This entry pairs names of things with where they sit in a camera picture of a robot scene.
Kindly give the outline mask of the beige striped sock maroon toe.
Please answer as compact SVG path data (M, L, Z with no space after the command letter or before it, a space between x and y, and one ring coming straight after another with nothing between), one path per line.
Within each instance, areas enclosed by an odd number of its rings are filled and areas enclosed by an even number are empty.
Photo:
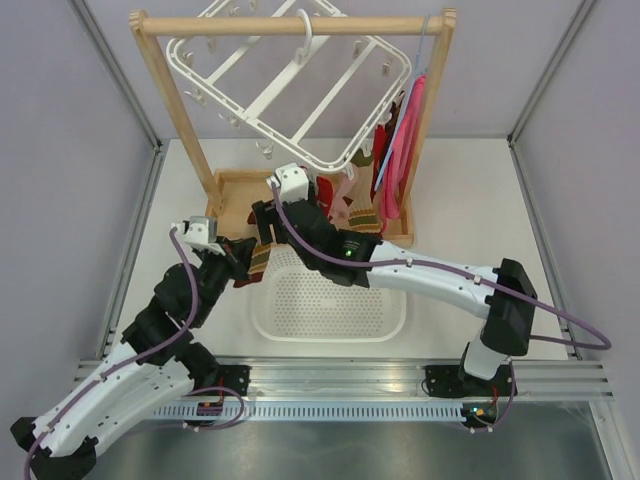
M272 246L270 244L257 244L254 247L252 251L251 262L247 272L248 277L246 279L235 280L233 283L234 288L243 288L251 284L260 283L262 281L264 273L268 266L271 249Z

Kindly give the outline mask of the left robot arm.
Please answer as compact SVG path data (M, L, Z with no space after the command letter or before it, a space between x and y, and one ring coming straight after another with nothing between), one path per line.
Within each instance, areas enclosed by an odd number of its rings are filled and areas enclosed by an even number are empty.
M180 397L219 395L214 412L227 398L244 400L247 367L220 364L192 332L229 282L248 279L256 243L218 237L193 250L197 266L178 253L179 263L94 372L49 412L14 422L11 434L27 453L24 478L84 478L117 439Z

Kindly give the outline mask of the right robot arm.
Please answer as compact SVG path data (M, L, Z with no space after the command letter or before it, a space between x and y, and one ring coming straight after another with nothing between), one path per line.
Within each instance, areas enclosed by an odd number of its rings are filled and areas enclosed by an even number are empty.
M481 393L504 361L528 353L538 295L520 262L505 258L482 267L435 260L378 234L339 229L309 200L258 201L251 210L263 243L290 246L308 270L336 285L411 293L481 319L456 371L465 392Z

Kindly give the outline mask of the beige striped sock olive toe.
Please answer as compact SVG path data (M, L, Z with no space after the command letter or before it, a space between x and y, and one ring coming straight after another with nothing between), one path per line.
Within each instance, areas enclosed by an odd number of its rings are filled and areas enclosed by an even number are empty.
M355 185L346 195L349 204L348 227L362 233L378 234L381 223L372 200L372 182L374 174L374 156L365 155L359 149L351 160L354 173L357 175Z

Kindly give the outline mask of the red bear sock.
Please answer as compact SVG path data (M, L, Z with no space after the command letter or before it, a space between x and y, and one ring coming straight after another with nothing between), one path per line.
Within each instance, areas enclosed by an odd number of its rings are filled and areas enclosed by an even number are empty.
M316 199L318 205L323 213L328 215L334 198L333 184L328 178L317 176L316 186Z

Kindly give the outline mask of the pink sock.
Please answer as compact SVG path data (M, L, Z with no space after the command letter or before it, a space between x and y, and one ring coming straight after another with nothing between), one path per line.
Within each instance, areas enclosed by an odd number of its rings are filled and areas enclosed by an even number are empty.
M332 198L329 218L333 223L345 221L349 217L349 204L345 200L356 183L356 178L342 175Z

